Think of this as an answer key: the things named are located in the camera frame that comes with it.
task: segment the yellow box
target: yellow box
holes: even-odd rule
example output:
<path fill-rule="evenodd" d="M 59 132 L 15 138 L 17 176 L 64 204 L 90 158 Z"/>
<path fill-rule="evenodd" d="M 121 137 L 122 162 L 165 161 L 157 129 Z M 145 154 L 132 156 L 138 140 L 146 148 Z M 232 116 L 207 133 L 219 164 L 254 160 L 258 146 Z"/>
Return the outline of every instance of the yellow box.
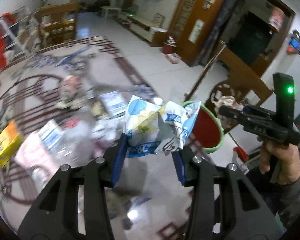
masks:
<path fill-rule="evenodd" d="M 6 165 L 22 142 L 23 139 L 17 130 L 14 120 L 12 120 L 0 133 L 0 167 Z"/>

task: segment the blue and white package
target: blue and white package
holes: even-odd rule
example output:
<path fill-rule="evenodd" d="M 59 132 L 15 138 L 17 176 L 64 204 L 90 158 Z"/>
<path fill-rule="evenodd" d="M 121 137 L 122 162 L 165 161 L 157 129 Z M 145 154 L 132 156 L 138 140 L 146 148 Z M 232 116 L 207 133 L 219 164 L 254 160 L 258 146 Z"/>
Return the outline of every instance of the blue and white package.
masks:
<path fill-rule="evenodd" d="M 185 108 L 169 101 L 157 106 L 132 96 L 124 116 L 123 132 L 128 138 L 128 158 L 175 152 L 191 133 L 201 102 Z"/>

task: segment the human hand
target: human hand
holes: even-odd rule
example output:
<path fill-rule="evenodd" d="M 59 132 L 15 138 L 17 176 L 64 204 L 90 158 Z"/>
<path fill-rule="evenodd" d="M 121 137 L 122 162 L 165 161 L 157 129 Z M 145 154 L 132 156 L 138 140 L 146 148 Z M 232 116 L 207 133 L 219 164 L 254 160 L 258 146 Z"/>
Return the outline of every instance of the human hand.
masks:
<path fill-rule="evenodd" d="M 281 172 L 277 183 L 280 185 L 288 185 L 294 183 L 300 178 L 300 157 L 298 146 L 293 144 L 283 145 L 271 140 L 264 140 L 258 137 L 258 141 L 262 141 L 260 148 L 260 172 L 265 174 L 270 170 L 270 157 L 276 156 L 282 162 Z"/>

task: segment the person's arm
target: person's arm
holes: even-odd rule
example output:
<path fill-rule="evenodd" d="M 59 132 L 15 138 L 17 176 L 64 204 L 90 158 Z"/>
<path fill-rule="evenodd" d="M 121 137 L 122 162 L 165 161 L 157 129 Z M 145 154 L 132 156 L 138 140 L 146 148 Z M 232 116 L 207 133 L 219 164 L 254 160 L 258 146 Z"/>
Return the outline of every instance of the person's arm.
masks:
<path fill-rule="evenodd" d="M 270 170 L 270 157 L 275 155 L 282 162 L 278 178 L 279 198 L 278 214 L 285 228 L 289 228 L 300 215 L 300 155 L 298 147 L 279 145 L 273 141 L 264 141 L 260 149 L 260 172 Z"/>

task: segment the picture frame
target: picture frame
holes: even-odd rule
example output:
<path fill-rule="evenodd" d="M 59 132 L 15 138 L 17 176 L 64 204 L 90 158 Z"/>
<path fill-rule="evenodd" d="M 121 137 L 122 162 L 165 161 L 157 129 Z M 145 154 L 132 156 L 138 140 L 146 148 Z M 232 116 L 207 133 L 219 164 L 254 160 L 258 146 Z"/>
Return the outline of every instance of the picture frame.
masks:
<path fill-rule="evenodd" d="M 156 13 L 153 17 L 152 23 L 154 24 L 154 27 L 161 28 L 165 19 L 166 18 L 163 15 Z"/>

